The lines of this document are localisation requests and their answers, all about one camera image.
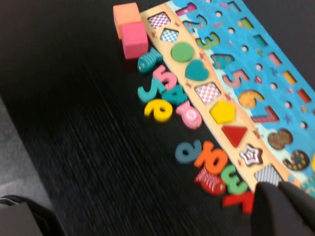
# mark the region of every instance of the dark cloth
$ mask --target dark cloth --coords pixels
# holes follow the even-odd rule
[[[315,199],[289,182],[256,186],[253,236],[314,236]]]

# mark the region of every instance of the yellow pentagon piece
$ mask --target yellow pentagon piece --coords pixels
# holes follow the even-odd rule
[[[217,102],[210,110],[217,124],[231,123],[235,119],[235,107],[223,101]]]

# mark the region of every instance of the orange cube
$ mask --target orange cube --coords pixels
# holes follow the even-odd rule
[[[113,7],[114,22],[118,38],[122,38],[122,25],[141,22],[138,6],[135,2],[115,5]]]

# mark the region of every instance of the wooden puzzle board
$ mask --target wooden puzzle board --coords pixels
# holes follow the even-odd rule
[[[267,175],[270,168],[299,187],[310,183],[315,93],[241,0],[173,0],[142,12],[141,17],[153,45],[252,191],[259,173]],[[194,48],[192,60],[203,62],[209,71],[206,80],[186,78],[191,60],[176,62],[171,56],[178,42]],[[201,98],[201,86],[213,83],[219,94]],[[218,124],[210,114],[219,101],[235,107],[232,122]],[[271,121],[264,120],[267,115]],[[247,127],[237,147],[222,131],[224,125]],[[293,140],[277,142],[283,129]],[[248,165],[241,157],[248,145],[262,152],[262,163]]]

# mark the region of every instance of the red triangle piece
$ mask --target red triangle piece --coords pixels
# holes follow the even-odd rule
[[[222,131],[229,139],[233,147],[236,148],[244,137],[247,127],[225,125],[222,127]]]

